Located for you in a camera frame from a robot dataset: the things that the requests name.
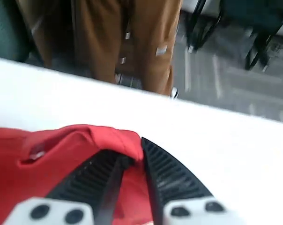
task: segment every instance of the white table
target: white table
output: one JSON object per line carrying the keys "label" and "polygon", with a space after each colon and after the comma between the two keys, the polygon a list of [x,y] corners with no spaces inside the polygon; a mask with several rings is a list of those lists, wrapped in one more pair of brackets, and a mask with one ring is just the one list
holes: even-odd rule
{"label": "white table", "polygon": [[170,152],[248,224],[283,224],[283,124],[0,60],[0,126],[129,129]]}

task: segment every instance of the white tag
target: white tag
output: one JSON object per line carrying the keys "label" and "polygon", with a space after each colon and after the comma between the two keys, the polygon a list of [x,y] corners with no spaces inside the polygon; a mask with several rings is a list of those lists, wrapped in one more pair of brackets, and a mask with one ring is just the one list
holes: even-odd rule
{"label": "white tag", "polygon": [[126,33],[126,40],[128,40],[130,38],[130,32]]}
{"label": "white tag", "polygon": [[121,58],[120,61],[121,61],[121,64],[125,64],[125,62],[126,62],[126,57]]}
{"label": "white tag", "polygon": [[157,50],[156,50],[156,56],[165,54],[167,48],[168,48],[167,45],[164,46],[164,47],[162,47],[162,48],[157,48]]}

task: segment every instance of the shoe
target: shoe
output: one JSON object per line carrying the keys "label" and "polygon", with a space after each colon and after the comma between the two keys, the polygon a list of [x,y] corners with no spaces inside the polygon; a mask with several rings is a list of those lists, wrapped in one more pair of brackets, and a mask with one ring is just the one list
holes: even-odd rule
{"label": "shoe", "polygon": [[171,98],[172,99],[178,98],[178,95],[179,95],[178,89],[177,88],[173,88],[171,90]]}

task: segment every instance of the red cloth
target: red cloth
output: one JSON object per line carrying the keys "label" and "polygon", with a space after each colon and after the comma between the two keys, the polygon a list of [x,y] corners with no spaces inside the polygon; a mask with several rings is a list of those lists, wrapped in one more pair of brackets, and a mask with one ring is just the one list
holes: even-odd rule
{"label": "red cloth", "polygon": [[[45,197],[65,176],[101,149],[136,160],[125,171],[114,225],[152,221],[140,137],[111,127],[74,125],[58,130],[27,132],[0,128],[0,224],[14,206],[30,197]],[[46,154],[34,162],[30,155]]]}

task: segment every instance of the person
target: person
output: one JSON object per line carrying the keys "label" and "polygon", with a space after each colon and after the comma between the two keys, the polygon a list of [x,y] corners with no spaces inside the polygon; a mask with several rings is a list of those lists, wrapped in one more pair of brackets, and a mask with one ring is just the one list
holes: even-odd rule
{"label": "person", "polygon": [[171,59],[182,0],[80,0],[81,20],[94,78],[116,83],[115,66],[128,16],[134,70],[147,91],[171,96]]}

